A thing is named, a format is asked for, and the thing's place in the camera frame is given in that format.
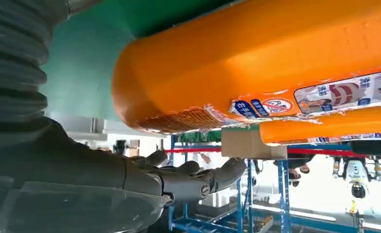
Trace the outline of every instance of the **orange bottle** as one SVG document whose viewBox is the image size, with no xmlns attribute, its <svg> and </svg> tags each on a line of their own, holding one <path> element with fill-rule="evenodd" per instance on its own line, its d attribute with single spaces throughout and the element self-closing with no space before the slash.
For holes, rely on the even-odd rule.
<svg viewBox="0 0 381 233">
<path fill-rule="evenodd" d="M 235 4 L 130 44 L 112 99 L 165 133 L 381 105 L 381 0 Z"/>
<path fill-rule="evenodd" d="M 268 144 L 328 143 L 347 140 L 381 140 L 381 107 L 364 108 L 317 118 L 320 124 L 270 121 L 260 125 Z"/>
</svg>

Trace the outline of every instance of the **white robot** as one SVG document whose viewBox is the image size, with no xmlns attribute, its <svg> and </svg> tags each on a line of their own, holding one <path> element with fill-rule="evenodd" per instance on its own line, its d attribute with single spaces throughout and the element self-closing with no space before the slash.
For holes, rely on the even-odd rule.
<svg viewBox="0 0 381 233">
<path fill-rule="evenodd" d="M 381 165 L 379 163 L 379 158 L 373 156 L 372 159 L 375 162 L 375 175 L 371 176 L 366 167 L 365 158 L 343 158 L 344 160 L 344 169 L 342 175 L 339 175 L 339 164 L 341 158 L 334 158 L 333 165 L 333 178 L 342 177 L 345 182 L 348 184 L 349 189 L 353 197 L 357 199 L 363 199 L 369 194 L 368 183 L 372 179 L 381 181 Z"/>
</svg>

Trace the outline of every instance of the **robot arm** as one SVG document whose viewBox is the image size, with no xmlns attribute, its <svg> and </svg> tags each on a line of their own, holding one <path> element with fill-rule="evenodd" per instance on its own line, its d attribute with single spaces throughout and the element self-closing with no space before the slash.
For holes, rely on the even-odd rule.
<svg viewBox="0 0 381 233">
<path fill-rule="evenodd" d="M 0 0 L 0 232 L 128 232 L 154 223 L 164 206 L 229 187 L 241 159 L 195 173 L 194 163 L 91 150 L 43 117 L 52 29 L 97 0 Z"/>
</svg>

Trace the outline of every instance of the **cardboard box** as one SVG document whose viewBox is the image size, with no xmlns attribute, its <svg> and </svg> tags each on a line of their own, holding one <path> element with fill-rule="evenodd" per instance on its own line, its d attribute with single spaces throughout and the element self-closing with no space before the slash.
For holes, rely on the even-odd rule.
<svg viewBox="0 0 381 233">
<path fill-rule="evenodd" d="M 222 156 L 279 160 L 287 158 L 287 146 L 271 147 L 262 142 L 259 127 L 222 128 Z"/>
<path fill-rule="evenodd" d="M 129 150 L 128 157 L 139 156 L 139 149 L 137 149 L 137 148 L 129 148 L 128 150 Z"/>
</svg>

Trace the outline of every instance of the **green wall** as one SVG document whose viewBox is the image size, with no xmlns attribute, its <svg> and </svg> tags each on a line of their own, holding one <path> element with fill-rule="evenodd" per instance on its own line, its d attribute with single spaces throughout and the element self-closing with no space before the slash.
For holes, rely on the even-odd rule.
<svg viewBox="0 0 381 233">
<path fill-rule="evenodd" d="M 48 83 L 50 111 L 118 119 L 110 80 L 119 53 L 132 40 L 191 20 L 231 0 L 105 0 L 54 31 Z"/>
</svg>

